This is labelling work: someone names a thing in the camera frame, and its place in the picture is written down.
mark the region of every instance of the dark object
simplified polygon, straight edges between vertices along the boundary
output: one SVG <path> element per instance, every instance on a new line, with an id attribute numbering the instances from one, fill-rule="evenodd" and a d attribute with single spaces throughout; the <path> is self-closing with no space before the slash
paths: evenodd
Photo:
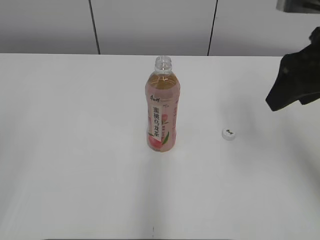
<path id="1" fill-rule="evenodd" d="M 275 83 L 266 97 L 272 111 L 299 100 L 309 104 L 320 98 L 320 27 L 309 37 L 311 44 L 300 52 L 285 55 Z"/>

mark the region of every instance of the green leaf graphic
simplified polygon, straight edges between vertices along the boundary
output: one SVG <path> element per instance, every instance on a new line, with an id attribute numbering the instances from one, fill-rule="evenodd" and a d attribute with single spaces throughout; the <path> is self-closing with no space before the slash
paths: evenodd
<path id="1" fill-rule="evenodd" d="M 163 140 L 162 145 L 165 145 L 165 144 L 168 142 L 168 139 L 169 139 L 169 132 L 168 132 L 168 134 L 166 135 L 165 139 Z"/>

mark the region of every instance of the table surface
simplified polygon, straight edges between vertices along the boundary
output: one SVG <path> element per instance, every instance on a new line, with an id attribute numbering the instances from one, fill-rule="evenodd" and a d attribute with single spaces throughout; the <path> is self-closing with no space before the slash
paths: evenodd
<path id="1" fill-rule="evenodd" d="M 0 54 L 0 239 L 318 239 L 320 101 L 269 109 L 279 57 L 174 56 L 177 140 L 158 153 L 154 60 Z"/>

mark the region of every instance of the pink label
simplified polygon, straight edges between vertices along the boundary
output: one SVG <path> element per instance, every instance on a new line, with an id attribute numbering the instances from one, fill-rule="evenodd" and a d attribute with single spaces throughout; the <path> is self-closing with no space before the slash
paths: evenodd
<path id="1" fill-rule="evenodd" d="M 147 89 L 148 144 L 159 152 L 168 151 L 176 142 L 176 121 L 180 89 Z"/>

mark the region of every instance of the plastic bottle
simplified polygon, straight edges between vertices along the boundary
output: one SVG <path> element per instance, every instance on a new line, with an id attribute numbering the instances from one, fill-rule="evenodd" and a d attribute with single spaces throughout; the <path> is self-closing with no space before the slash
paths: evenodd
<path id="1" fill-rule="evenodd" d="M 157 152 L 172 149 L 176 142 L 176 121 L 180 83 L 172 72 L 171 59 L 159 56 L 145 85 L 148 105 L 147 144 Z"/>

